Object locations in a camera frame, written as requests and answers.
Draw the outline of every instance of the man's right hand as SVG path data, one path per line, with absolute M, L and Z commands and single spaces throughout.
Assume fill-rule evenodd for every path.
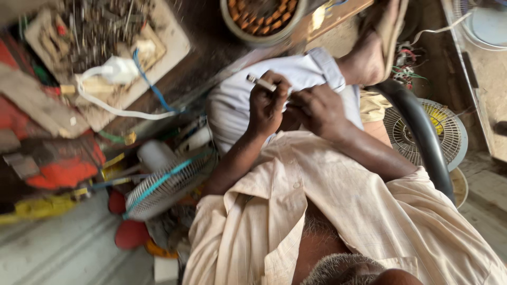
M 328 84 L 293 92 L 287 111 L 314 134 L 339 143 L 353 125 L 345 118 L 342 98 Z

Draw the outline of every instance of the electric fan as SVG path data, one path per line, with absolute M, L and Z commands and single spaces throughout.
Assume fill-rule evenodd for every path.
M 507 0 L 453 0 L 455 19 L 463 35 L 475 46 L 490 51 L 507 50 Z
M 146 221 L 167 210 L 203 183 L 216 162 L 216 152 L 209 147 L 172 159 L 130 192 L 123 218 Z
M 449 171 L 463 160 L 468 147 L 468 137 L 461 120 L 447 106 L 419 99 L 435 126 Z M 385 110 L 384 125 L 392 147 L 415 165 L 423 165 L 421 155 L 412 134 L 394 108 Z

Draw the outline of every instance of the black hose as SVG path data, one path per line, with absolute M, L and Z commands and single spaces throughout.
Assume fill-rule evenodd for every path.
M 370 86 L 369 89 L 374 89 L 382 94 L 398 111 L 412 133 L 429 179 L 437 190 L 455 203 L 447 161 L 442 152 L 437 131 L 417 97 L 402 84 L 392 79 Z

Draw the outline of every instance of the white pants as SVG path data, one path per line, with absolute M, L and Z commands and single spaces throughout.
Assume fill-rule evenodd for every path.
M 208 123 L 221 155 L 231 149 L 245 133 L 250 118 L 250 92 L 254 84 L 248 74 L 260 78 L 266 71 L 281 74 L 293 90 L 328 83 L 343 100 L 345 117 L 363 129 L 359 115 L 359 87 L 345 85 L 345 79 L 334 58 L 323 48 L 314 48 L 306 55 L 273 58 L 247 67 L 221 82 L 211 91 L 206 102 Z

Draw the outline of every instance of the wooden table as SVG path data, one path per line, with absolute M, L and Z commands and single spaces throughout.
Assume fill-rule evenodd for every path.
M 157 83 L 166 101 L 173 106 L 189 106 L 189 111 L 160 121 L 116 117 L 104 131 L 124 135 L 135 131 L 138 140 L 188 121 L 203 110 L 202 95 L 218 82 L 242 68 L 264 59 L 304 52 L 306 44 L 347 18 L 359 13 L 373 0 L 353 0 L 328 9 L 322 25 L 313 30 L 312 13 L 326 0 L 314 0 L 294 33 L 270 48 L 245 45 L 229 32 L 223 22 L 218 0 L 167 0 L 192 44 L 190 53 Z M 163 112 L 160 102 L 148 90 L 128 110 Z

